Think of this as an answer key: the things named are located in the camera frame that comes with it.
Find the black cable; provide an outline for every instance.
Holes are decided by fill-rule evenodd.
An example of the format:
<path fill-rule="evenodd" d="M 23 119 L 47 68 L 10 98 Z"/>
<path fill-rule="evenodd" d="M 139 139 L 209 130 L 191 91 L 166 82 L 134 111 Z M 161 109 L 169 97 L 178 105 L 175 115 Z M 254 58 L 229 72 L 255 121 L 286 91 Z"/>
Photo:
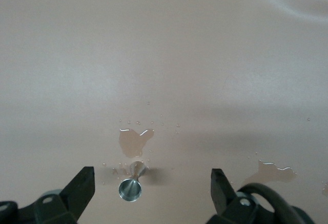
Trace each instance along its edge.
<path fill-rule="evenodd" d="M 278 193 L 263 184 L 247 184 L 240 188 L 239 192 L 248 194 L 256 193 L 264 197 L 274 208 L 275 215 L 284 224 L 305 224 L 304 220 L 297 214 L 292 206 L 290 206 Z"/>

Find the metal cup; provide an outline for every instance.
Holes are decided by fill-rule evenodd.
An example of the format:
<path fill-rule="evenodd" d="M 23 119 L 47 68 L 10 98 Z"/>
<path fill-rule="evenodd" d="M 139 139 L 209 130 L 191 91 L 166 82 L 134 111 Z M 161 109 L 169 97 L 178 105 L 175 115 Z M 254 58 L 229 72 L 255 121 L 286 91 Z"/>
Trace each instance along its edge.
<path fill-rule="evenodd" d="M 146 166 L 141 161 L 135 161 L 130 165 L 131 177 L 123 180 L 119 185 L 118 192 L 122 199 L 129 202 L 134 202 L 141 195 L 141 185 L 139 183 L 139 177 L 141 177 L 145 171 Z"/>

